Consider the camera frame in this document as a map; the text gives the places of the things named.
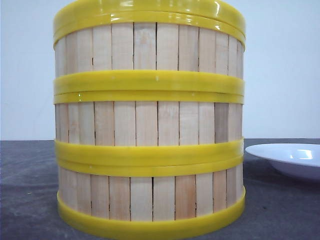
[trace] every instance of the plate rim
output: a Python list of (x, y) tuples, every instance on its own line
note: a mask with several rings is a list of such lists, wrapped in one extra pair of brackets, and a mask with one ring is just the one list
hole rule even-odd
[(279, 158), (265, 157), (265, 156), (257, 155), (255, 153), (251, 153), (251, 152), (248, 151), (248, 149), (251, 148), (251, 147), (266, 146), (266, 145), (269, 145), (269, 146), (270, 145), (308, 145), (308, 146), (312, 145), (312, 146), (319, 146), (319, 148), (320, 148), (320, 144), (313, 144), (313, 143), (263, 143), (263, 144), (254, 144), (254, 145), (251, 145), (251, 146), (247, 146), (245, 148), (245, 151), (248, 154), (250, 154), (252, 156), (255, 156), (257, 158), (266, 159), (266, 160), (269, 160), (269, 161), (280, 162), (280, 163), (299, 165), (299, 166), (304, 166), (304, 167), (320, 168), (320, 162), (319, 162), (319, 164), (317, 164), (317, 163), (292, 162), (292, 161), (289, 161), (289, 160), (283, 160), (283, 159), (279, 159)]

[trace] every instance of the wooden container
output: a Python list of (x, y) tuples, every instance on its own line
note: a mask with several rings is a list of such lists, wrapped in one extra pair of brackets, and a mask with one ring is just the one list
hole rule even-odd
[(180, 239), (244, 208), (244, 19), (219, 0), (78, 0), (54, 20), (60, 216)]

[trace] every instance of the yellow plastic band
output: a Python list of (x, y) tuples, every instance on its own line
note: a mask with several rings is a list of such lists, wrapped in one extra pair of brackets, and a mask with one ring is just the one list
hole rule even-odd
[(234, 94), (187, 91), (87, 91), (54, 96), (54, 104), (99, 101), (180, 101), (244, 104)]
[(246, 190), (234, 205), (205, 216), (168, 221), (121, 221), (90, 216), (66, 206), (57, 194), (60, 217), (70, 226), (98, 237), (118, 240), (176, 240), (216, 231), (234, 222), (245, 209)]
[(116, 23), (169, 23), (213, 29), (245, 45), (245, 20), (220, 0), (77, 0), (54, 18), (54, 43), (81, 29)]
[(80, 72), (54, 80), (54, 103), (94, 101), (244, 102), (244, 81), (222, 74), (169, 70)]
[(57, 163), (75, 172), (119, 177), (210, 173), (243, 161), (243, 139), (180, 146), (94, 146), (55, 141)]

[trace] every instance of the yellow lid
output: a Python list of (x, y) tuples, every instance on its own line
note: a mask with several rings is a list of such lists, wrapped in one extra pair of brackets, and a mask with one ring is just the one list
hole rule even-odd
[(126, 22), (192, 25), (245, 42), (244, 17), (220, 0), (76, 0), (56, 14), (54, 43), (80, 29)]

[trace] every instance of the yellow ring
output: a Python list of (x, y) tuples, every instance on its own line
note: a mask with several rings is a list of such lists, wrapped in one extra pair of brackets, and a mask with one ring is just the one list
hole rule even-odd
[(246, 190), (232, 206), (205, 216), (168, 221), (121, 221), (75, 211), (57, 193), (60, 217), (70, 226), (98, 237), (118, 240), (176, 240), (191, 238), (221, 229), (234, 222), (245, 209)]
[(244, 102), (244, 81), (222, 74), (169, 70), (80, 72), (54, 80), (54, 103), (94, 101)]
[(57, 158), (57, 164), (74, 172), (113, 177), (169, 177), (218, 172), (243, 162), (243, 155), (221, 161), (177, 166), (114, 166), (93, 165)]
[(213, 29), (229, 34), (245, 45), (244, 17), (220, 0), (78, 0), (56, 14), (54, 44), (62, 37), (84, 28), (132, 22), (172, 23)]
[(58, 159), (118, 167), (163, 167), (219, 162), (244, 154), (244, 140), (200, 145), (100, 146), (55, 141)]
[(185, 146), (95, 146), (56, 141), (65, 169), (115, 177), (166, 177), (217, 172), (243, 161), (243, 139)]

